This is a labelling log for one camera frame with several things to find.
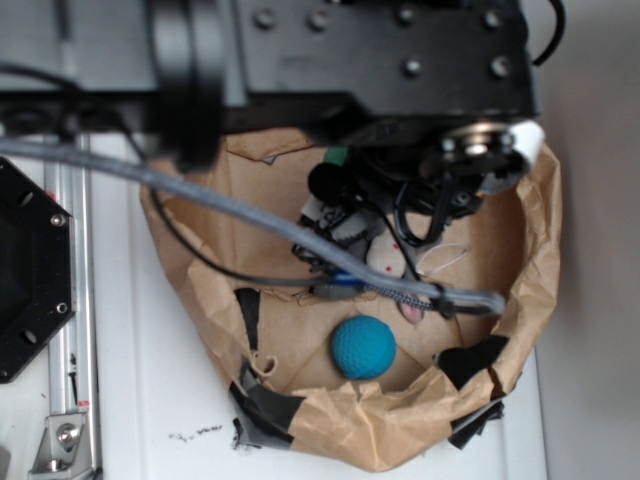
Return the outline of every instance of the white wall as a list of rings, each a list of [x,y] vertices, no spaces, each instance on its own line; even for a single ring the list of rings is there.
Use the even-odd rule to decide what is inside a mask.
[[[549,478],[640,478],[640,1],[566,3],[540,73],[565,201],[560,303],[538,346]],[[551,10],[526,5],[539,46]]]

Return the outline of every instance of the black tape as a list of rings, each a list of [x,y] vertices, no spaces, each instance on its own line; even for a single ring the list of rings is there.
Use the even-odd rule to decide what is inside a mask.
[[[243,369],[239,381],[242,389],[235,383],[230,388],[242,426],[242,429],[236,427],[238,443],[288,449],[293,442],[289,427],[304,398],[263,387],[248,366]]]
[[[488,421],[498,420],[503,416],[504,403],[496,401],[466,417],[455,420],[451,422],[454,433],[449,437],[449,443],[462,450],[474,435],[482,435]]]
[[[445,350],[434,361],[460,390],[476,373],[491,367],[508,342],[506,337],[491,335],[470,348]]]
[[[251,350],[258,349],[258,321],[260,320],[260,292],[253,288],[241,288],[234,292],[242,317],[247,328],[247,337],[249,338],[249,348]]]

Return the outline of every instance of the wire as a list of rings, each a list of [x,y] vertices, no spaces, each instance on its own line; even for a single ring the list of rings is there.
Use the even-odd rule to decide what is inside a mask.
[[[436,268],[434,268],[433,270],[427,270],[426,272],[423,270],[417,270],[418,268],[420,268],[420,265],[422,265],[422,262],[424,262],[427,257],[429,255],[431,255],[433,252],[435,252],[436,250],[440,250],[442,248],[448,248],[448,247],[462,247],[462,252],[460,252],[456,257],[454,257],[452,260],[449,260],[448,262],[437,266]],[[420,260],[418,260],[416,262],[416,271],[425,277],[431,276],[431,275],[435,275],[438,272],[441,272],[442,270],[444,270],[445,268],[448,268],[456,263],[458,263],[460,260],[462,260],[464,257],[467,256],[467,254],[471,251],[471,244],[469,243],[443,243],[440,245],[436,245],[433,248],[430,248],[429,250],[427,250],[424,255],[420,258]]]
[[[269,277],[258,277],[254,275],[247,275],[244,273],[235,272],[233,270],[229,270],[226,267],[214,262],[210,258],[205,257],[193,244],[191,244],[176,228],[175,224],[171,221],[167,212],[165,211],[162,203],[160,202],[160,197],[158,196],[157,190],[151,190],[151,203],[155,211],[160,216],[160,219],[167,227],[167,230],[171,232],[173,237],[189,252],[191,252],[198,260],[207,265],[212,270],[215,270],[218,273],[226,275],[231,278],[235,278],[236,280],[241,280],[244,282],[258,283],[262,285],[269,286],[292,286],[292,287],[315,287],[318,285],[326,285],[331,283],[330,278],[320,277],[320,278],[308,278],[308,279],[283,279],[283,278],[269,278]]]
[[[113,125],[110,125],[110,126],[118,130],[120,133],[122,133],[125,136],[131,148],[135,151],[140,161],[145,161],[144,152],[133,139],[133,133],[131,132],[129,127],[122,121],[122,118],[120,117],[120,115],[118,115],[118,113],[115,112],[114,110],[106,107],[103,104],[102,100],[95,97],[94,95],[89,94],[76,82],[60,77],[58,75],[45,72],[43,70],[38,70],[35,68],[26,67],[23,65],[18,65],[10,62],[2,62],[2,61],[0,61],[0,74],[30,78],[32,80],[37,80],[43,83],[47,83],[54,87],[58,87],[65,92],[77,95],[78,98],[82,98],[85,101],[91,103],[93,107],[99,112],[110,114],[111,115],[110,120],[113,121]]]
[[[366,199],[362,199],[362,204],[364,207],[373,211],[376,215],[378,215],[382,219],[382,221],[387,227],[387,230],[389,230],[389,232],[391,233],[391,236],[393,237],[395,242],[398,244],[400,253],[402,253],[402,256],[404,257],[405,262],[407,262],[407,267],[409,267],[409,272],[411,273],[411,275],[415,280],[421,280],[421,276],[416,270],[413,260],[409,256],[409,252],[407,252],[407,249],[405,248],[404,243],[400,239],[398,232],[396,232],[395,228],[393,227],[393,224],[389,221],[384,211],[382,211],[382,209],[378,205]]]
[[[458,185],[457,176],[450,172],[442,175],[442,188],[431,215],[431,225],[425,238],[418,238],[407,221],[407,196],[411,182],[404,182],[393,205],[393,217],[398,227],[398,235],[412,247],[430,247],[439,240],[447,223],[453,196]]]
[[[172,193],[186,200],[257,225],[268,232],[288,239],[294,244],[300,244],[321,258],[331,259],[331,263],[352,274],[364,284],[395,292],[414,293],[433,300],[441,300],[446,297],[446,300],[450,302],[487,307],[496,314],[501,314],[504,311],[504,298],[498,293],[444,288],[438,284],[396,279],[384,275],[373,271],[333,243],[292,222],[200,185],[163,174],[146,165],[131,164],[108,156],[83,152],[68,145],[40,145],[8,138],[0,139],[0,154],[38,158],[45,161],[84,167],[135,181],[152,189]]]
[[[565,10],[564,4],[562,0],[549,0],[553,10],[556,14],[556,27],[553,31],[553,36],[549,41],[549,44],[544,49],[544,51],[533,61],[533,64],[536,67],[539,67],[543,63],[545,63],[551,55],[556,51],[560,43],[562,42],[562,37],[564,36],[565,29],[567,27],[567,12]]]
[[[367,290],[379,293],[384,295],[385,297],[389,297],[392,300],[395,300],[399,303],[404,303],[409,305],[410,307],[419,308],[420,310],[432,312],[437,310],[436,306],[433,303],[424,302],[417,298],[410,297],[409,295],[403,295],[402,293],[395,292],[393,290],[387,290],[384,288],[377,288],[373,285],[369,285]],[[453,310],[455,313],[463,313],[468,315],[478,315],[478,316],[491,316],[494,315],[490,309],[486,307],[472,307],[466,305],[454,305]]]

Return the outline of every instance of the green object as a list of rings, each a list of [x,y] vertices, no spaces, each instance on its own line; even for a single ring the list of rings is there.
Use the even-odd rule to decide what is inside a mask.
[[[329,147],[327,153],[324,154],[324,163],[332,163],[342,167],[347,160],[349,147]]]

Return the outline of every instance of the black metal plate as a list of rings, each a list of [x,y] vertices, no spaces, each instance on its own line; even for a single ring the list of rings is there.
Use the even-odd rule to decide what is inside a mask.
[[[469,8],[413,2],[410,25],[397,20],[399,5],[388,0],[238,0],[247,89],[255,99],[242,120],[286,125],[294,113],[294,123],[305,126],[302,122],[314,119],[304,115],[319,107],[295,108],[281,98],[324,96],[329,119],[337,108],[331,102],[344,95],[361,117],[397,124],[385,123],[393,131],[366,130],[362,137],[333,140],[402,145],[417,143],[434,126],[537,114],[527,27],[517,0],[478,0]],[[260,22],[264,12],[273,22],[268,27]],[[499,16],[500,26],[487,26],[488,12]],[[326,26],[314,29],[318,13]],[[509,65],[504,76],[492,73],[492,62],[499,58]],[[407,73],[409,61],[418,65],[416,73]],[[348,116],[339,135],[358,119]]]
[[[0,157],[0,384],[73,315],[71,216]]]

